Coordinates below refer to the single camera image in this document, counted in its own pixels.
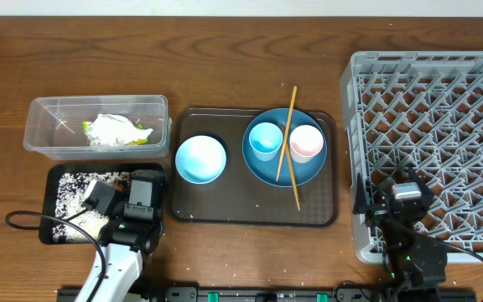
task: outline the chopstick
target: chopstick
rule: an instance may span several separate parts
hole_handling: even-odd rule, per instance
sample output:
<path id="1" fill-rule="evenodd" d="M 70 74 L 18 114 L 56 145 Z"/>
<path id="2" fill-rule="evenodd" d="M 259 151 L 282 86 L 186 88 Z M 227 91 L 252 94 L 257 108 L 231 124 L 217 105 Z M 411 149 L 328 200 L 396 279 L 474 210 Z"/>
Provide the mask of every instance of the chopstick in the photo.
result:
<path id="1" fill-rule="evenodd" d="M 298 205 L 298 211 L 301 211 L 301 206 L 299 206 L 298 186 L 295 184 L 295 175 L 293 175 L 292 159 L 290 158 L 290 148 L 286 148 L 286 160 L 288 161 L 288 168 L 290 169 L 290 179 L 292 180 L 295 203 Z"/>
<path id="2" fill-rule="evenodd" d="M 294 86 L 292 91 L 292 101 L 290 101 L 290 109 L 288 110 L 288 119 L 286 120 L 286 131 L 284 131 L 283 147 L 281 148 L 281 157 L 278 160 L 277 178 L 275 179 L 275 182 L 278 182 L 278 177 L 281 174 L 281 167 L 283 166 L 284 149 L 288 144 L 288 131 L 290 131 L 290 122 L 292 120 L 293 104 L 295 103 L 295 94 L 297 91 L 298 91 L 298 87 Z"/>

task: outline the white cup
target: white cup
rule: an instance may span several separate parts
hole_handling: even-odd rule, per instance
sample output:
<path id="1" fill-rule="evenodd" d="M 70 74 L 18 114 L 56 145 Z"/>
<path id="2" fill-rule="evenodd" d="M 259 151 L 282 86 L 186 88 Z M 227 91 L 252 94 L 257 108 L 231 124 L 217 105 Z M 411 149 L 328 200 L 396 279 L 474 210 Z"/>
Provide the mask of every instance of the white cup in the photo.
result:
<path id="1" fill-rule="evenodd" d="M 296 163 L 308 163 L 324 147 L 324 136 L 318 128 L 303 125 L 295 128 L 290 134 L 290 156 Z"/>

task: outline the dish rack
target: dish rack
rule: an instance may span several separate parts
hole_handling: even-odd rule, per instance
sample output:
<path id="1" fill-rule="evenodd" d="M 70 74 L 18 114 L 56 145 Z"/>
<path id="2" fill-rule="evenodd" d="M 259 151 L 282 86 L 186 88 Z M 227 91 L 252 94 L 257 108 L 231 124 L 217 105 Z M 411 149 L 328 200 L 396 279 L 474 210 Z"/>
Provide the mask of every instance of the dish rack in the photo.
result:
<path id="1" fill-rule="evenodd" d="M 483 52 L 358 52 L 340 78 L 351 157 L 370 202 L 413 167 L 435 193 L 418 232 L 483 256 Z M 357 257 L 382 261 L 383 238 L 353 215 Z M 449 253 L 449 263 L 473 263 Z"/>

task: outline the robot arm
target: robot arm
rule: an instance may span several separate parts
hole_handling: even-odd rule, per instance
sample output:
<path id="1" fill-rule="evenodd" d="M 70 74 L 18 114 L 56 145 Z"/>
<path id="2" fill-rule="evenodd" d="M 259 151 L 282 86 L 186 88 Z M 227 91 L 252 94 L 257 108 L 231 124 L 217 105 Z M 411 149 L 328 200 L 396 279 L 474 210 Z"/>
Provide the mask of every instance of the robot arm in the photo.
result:
<path id="1" fill-rule="evenodd" d="M 396 302 L 403 291 L 426 297 L 425 289 L 435 289 L 446 280 L 445 246 L 417 237 L 403 228 L 414 230 L 414 224 L 428 213 L 434 203 L 434 193 L 414 173 L 408 170 L 409 181 L 392 187 L 392 194 L 383 202 L 368 204 L 362 177 L 357 175 L 354 214 L 365 214 L 368 227 L 380 227 L 385 239 L 385 252 L 394 281 L 387 284 L 387 300 Z"/>
<path id="2" fill-rule="evenodd" d="M 129 200 L 101 181 L 91 182 L 83 206 L 110 217 L 100 231 L 98 242 L 106 259 L 106 274 L 100 287 L 101 258 L 96 252 L 89 277 L 76 302 L 147 301 L 140 295 L 127 294 L 143 270 L 143 255 L 149 255 L 163 233 L 161 193 L 164 175 L 154 170 L 136 171 Z"/>
<path id="3" fill-rule="evenodd" d="M 116 243 L 109 243 L 107 247 L 102 247 L 101 250 L 106 257 L 107 271 L 92 301 L 122 302 L 133 282 L 138 279 L 143 270 L 141 251 L 134 252 L 129 246 Z M 98 282 L 100 272 L 100 255 L 96 252 L 89 278 L 83 285 L 75 302 L 87 301 Z"/>

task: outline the plastic container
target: plastic container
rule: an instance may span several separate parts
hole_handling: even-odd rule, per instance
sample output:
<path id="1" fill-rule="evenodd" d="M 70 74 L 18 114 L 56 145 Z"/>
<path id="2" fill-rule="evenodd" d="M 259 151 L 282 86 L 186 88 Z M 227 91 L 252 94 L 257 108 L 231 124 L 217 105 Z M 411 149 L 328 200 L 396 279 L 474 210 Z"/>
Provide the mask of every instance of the plastic container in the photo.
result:
<path id="1" fill-rule="evenodd" d="M 411 166 L 435 193 L 415 229 L 483 257 L 483 52 L 358 52 L 340 92 L 351 204 L 358 174 L 376 202 Z M 352 221 L 358 258 L 380 263 L 382 231 L 364 215 Z M 473 262 L 449 253 L 449 263 Z"/>
<path id="2" fill-rule="evenodd" d="M 101 113 L 152 128 L 148 143 L 91 147 L 83 122 L 94 122 Z M 160 158 L 169 153 L 170 124 L 165 96 L 40 97 L 29 108 L 23 146 L 55 160 Z"/>

